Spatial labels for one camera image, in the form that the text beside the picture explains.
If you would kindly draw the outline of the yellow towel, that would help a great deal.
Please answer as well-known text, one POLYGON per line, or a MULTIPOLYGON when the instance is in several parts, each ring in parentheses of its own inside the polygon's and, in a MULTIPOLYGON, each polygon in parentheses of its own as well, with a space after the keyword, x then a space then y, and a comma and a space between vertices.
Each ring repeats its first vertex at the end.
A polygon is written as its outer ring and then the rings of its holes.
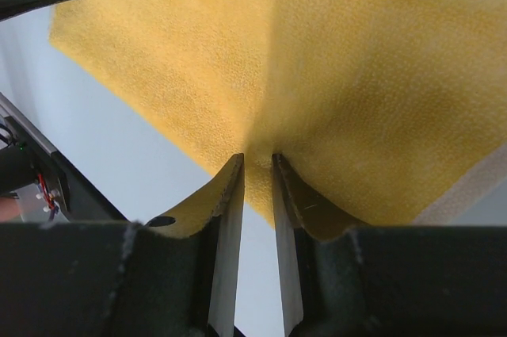
POLYGON ((266 220, 275 153, 374 225, 506 178, 506 0, 72 0, 51 42, 266 220))

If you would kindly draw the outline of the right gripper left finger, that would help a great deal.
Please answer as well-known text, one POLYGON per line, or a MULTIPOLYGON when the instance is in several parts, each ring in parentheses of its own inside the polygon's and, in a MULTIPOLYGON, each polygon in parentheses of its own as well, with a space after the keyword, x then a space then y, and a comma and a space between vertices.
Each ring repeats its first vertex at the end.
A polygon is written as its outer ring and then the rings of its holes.
POLYGON ((4 336, 236 336, 244 198, 235 154, 165 217, 4 223, 4 336))

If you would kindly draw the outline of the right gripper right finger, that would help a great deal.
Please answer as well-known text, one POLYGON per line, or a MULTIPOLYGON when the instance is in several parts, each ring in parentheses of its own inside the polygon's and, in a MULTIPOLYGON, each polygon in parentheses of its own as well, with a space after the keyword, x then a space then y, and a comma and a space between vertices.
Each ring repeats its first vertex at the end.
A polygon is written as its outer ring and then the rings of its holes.
POLYGON ((503 227, 363 226, 273 156, 287 336, 503 336, 503 227))

